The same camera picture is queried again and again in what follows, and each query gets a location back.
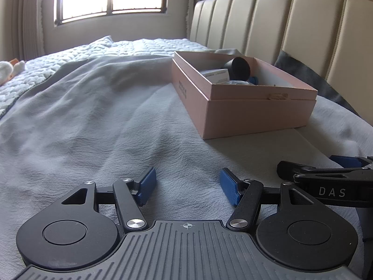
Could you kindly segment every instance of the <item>pink box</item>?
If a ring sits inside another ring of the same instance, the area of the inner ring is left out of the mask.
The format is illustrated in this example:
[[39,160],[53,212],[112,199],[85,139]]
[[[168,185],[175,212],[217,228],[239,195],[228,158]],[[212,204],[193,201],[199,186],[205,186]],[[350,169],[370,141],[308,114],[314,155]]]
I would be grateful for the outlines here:
[[212,84],[199,71],[221,68],[235,56],[175,52],[172,83],[203,139],[305,126],[318,91],[256,58],[243,57],[261,85]]

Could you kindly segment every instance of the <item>crosshair symbol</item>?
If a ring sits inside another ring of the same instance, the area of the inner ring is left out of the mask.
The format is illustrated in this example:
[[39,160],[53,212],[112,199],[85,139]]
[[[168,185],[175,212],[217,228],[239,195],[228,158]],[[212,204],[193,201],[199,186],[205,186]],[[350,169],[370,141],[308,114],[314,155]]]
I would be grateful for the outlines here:
[[190,223],[185,223],[182,225],[182,227],[185,227],[185,228],[191,228],[192,226],[195,226],[195,225],[192,225]]

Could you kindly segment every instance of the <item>metal screw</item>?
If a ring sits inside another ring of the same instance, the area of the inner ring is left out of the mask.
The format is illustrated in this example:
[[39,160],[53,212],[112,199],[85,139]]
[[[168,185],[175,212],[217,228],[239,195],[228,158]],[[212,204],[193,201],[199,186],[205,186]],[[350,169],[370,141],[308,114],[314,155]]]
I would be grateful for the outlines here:
[[244,219],[233,219],[229,222],[229,224],[235,228],[243,228],[246,227],[248,223]]
[[131,219],[127,222],[127,226],[131,228],[140,228],[145,225],[145,221],[141,219]]

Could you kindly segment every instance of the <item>headboard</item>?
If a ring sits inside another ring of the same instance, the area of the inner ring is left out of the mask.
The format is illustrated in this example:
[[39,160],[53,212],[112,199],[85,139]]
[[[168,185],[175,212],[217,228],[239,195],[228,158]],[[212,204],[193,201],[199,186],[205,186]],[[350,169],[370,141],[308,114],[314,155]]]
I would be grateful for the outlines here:
[[273,64],[280,50],[324,77],[373,125],[373,2],[203,0],[191,41]]

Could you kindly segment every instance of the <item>white plush toy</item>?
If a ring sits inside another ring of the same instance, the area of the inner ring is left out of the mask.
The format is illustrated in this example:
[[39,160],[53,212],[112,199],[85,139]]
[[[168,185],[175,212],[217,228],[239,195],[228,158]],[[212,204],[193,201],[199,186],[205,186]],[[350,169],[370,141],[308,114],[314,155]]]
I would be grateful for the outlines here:
[[0,61],[0,86],[23,72],[25,68],[25,61],[18,61],[17,59],[10,62]]

